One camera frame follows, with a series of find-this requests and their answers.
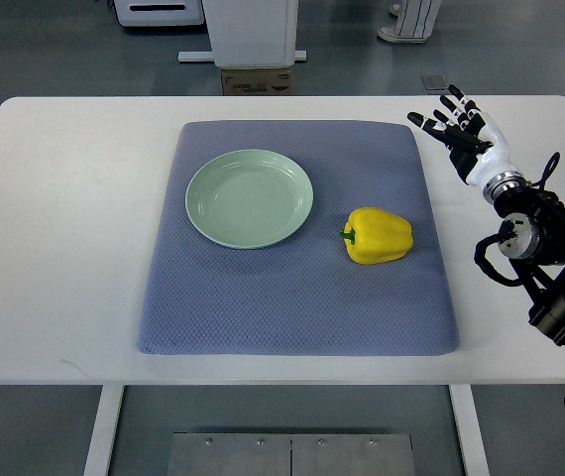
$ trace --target pepper stem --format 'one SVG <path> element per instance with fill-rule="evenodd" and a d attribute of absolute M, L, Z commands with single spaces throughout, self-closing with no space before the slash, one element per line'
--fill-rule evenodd
<path fill-rule="evenodd" d="M 353 228 L 351 228 L 351 231 L 349 231 L 348 233 L 342 230 L 340 232 L 340 236 L 345 240 L 351 240 L 351 244 L 355 245 L 355 230 Z"/>

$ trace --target yellow bell pepper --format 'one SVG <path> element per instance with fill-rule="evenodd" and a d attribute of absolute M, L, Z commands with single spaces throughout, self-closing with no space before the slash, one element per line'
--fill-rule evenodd
<path fill-rule="evenodd" d="M 397 260 L 412 248 L 410 223 L 375 207 L 354 210 L 340 236 L 351 259 L 361 265 Z"/>

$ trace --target table leg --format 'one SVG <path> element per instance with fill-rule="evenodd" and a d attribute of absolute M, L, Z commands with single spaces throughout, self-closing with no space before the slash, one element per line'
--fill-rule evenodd
<path fill-rule="evenodd" d="M 450 398 L 466 476 L 490 476 L 472 388 L 469 385 L 450 385 Z"/>
<path fill-rule="evenodd" d="M 123 385 L 105 385 L 102 387 L 93 434 L 91 435 L 91 444 L 86 456 L 84 476 L 108 475 L 123 394 Z"/>

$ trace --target metal plate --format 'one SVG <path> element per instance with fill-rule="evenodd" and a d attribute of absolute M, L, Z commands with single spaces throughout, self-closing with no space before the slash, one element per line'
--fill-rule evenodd
<path fill-rule="evenodd" d="M 293 476 L 414 476 L 407 434 L 297 434 Z"/>
<path fill-rule="evenodd" d="M 289 476 L 288 434 L 175 433 L 169 476 Z"/>
<path fill-rule="evenodd" d="M 175 433 L 169 476 L 414 476 L 407 434 Z"/>
<path fill-rule="evenodd" d="M 445 91 L 448 88 L 448 83 L 445 80 L 443 74 L 430 74 L 430 75 L 423 75 L 421 77 L 423 81 L 423 87 L 427 91 Z"/>

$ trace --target robotic arm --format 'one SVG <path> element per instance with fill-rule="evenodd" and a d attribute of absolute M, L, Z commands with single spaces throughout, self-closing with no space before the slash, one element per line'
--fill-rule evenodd
<path fill-rule="evenodd" d="M 565 206 L 544 189 L 559 154 L 548 162 L 540 181 L 525 179 L 509 160 L 510 150 L 494 120 L 459 88 L 449 86 L 453 99 L 441 97 L 451 118 L 435 110 L 434 119 L 411 112 L 408 119 L 446 145 L 450 161 L 464 183 L 477 187 L 503 219 L 499 232 L 476 247 L 475 262 L 504 286 L 523 286 L 533 301 L 529 323 L 557 345 L 565 345 Z M 498 244 L 517 274 L 501 275 L 486 258 Z M 560 265 L 551 279 L 540 267 Z"/>

